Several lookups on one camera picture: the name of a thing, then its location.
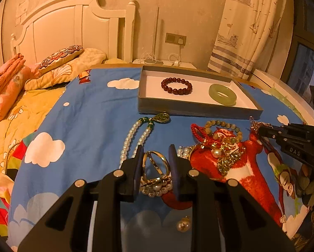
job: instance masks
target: power socket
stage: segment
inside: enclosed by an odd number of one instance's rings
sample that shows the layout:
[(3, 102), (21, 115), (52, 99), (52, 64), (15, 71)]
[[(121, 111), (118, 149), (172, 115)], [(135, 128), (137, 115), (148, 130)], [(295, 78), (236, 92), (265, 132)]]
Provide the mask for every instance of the power socket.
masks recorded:
[(172, 43), (175, 45), (185, 45), (186, 43), (186, 36), (166, 33), (165, 43)]

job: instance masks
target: green jade bracelet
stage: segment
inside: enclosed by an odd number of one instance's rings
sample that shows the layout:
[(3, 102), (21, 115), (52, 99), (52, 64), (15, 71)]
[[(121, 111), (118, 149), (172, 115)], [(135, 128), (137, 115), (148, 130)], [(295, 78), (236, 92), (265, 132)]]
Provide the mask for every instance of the green jade bracelet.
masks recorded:
[(212, 99), (222, 105), (234, 106), (236, 104), (236, 94), (221, 84), (212, 84), (208, 93)]

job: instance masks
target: yellow bedsheet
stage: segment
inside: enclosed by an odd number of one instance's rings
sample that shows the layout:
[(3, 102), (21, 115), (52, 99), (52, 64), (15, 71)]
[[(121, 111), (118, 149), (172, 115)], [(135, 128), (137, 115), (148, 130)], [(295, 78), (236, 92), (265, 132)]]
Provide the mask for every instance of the yellow bedsheet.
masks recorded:
[(9, 116), (0, 122), (0, 173), (4, 170), (9, 149), (40, 126), (64, 90), (62, 85), (27, 91), (18, 97)]

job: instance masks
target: folded blanket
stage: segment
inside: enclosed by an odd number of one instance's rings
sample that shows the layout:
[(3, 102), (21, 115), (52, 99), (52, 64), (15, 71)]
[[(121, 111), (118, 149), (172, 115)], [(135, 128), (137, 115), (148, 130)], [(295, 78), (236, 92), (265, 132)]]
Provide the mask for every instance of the folded blanket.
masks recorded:
[(25, 63), (23, 58), (23, 55), (17, 54), (0, 67), (0, 93), (8, 82), (10, 82), (11, 78), (23, 67)]
[(4, 86), (0, 93), (0, 121), (5, 118), (6, 114), (13, 106), (18, 94), (23, 89), (25, 82), (28, 79), (35, 78), (35, 73), (29, 67), (24, 65), (23, 60), (19, 61), (18, 67), (21, 63), (23, 64), (21, 65), (21, 70), (14, 75), (14, 77)]

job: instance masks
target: headboard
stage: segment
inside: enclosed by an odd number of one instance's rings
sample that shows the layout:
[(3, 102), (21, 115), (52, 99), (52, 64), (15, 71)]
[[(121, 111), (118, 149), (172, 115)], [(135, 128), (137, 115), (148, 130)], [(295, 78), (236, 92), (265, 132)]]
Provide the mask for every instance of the headboard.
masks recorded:
[[(97, 0), (49, 0), (21, 23), (18, 39), (11, 35), (12, 54), (22, 53), (32, 65), (59, 49), (82, 45), (100, 49), (111, 59), (118, 57), (121, 45), (123, 60), (132, 62), (135, 10), (135, 0), (122, 10), (105, 10)], [(119, 18), (125, 19), (123, 37), (119, 37)]]

